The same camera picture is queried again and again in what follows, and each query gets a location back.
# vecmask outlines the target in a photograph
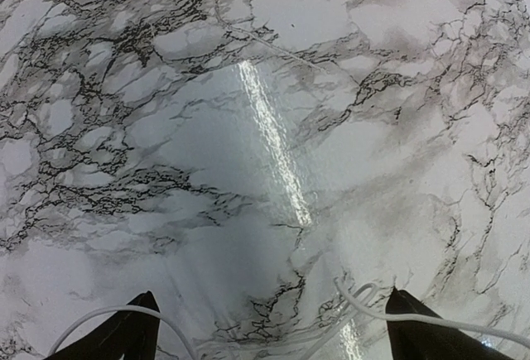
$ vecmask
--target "glossy surface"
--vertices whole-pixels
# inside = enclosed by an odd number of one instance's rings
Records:
[[[336,276],[526,334],[528,2],[0,0],[0,357],[151,290],[206,358],[295,359]]]

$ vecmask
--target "marble countertop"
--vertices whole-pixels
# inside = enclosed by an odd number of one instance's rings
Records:
[[[296,359],[337,276],[530,334],[529,3],[0,0],[0,359],[143,290],[204,359]]]

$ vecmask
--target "white marble tabletop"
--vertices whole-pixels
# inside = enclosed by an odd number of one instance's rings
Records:
[[[529,3],[0,0],[0,359],[145,290],[204,359],[296,359],[337,276],[530,334]]]

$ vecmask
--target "black pointed object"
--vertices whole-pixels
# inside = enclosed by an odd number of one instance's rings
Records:
[[[395,288],[385,310],[440,318],[408,292]],[[417,321],[388,321],[387,327],[393,360],[513,360],[458,329]]]
[[[153,294],[138,295],[128,305],[159,311]],[[154,360],[160,320],[149,314],[121,311],[45,360]]]

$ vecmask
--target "marble surface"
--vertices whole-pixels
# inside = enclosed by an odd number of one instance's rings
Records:
[[[530,334],[529,4],[0,0],[0,359],[143,290],[204,359],[296,359],[336,276]]]

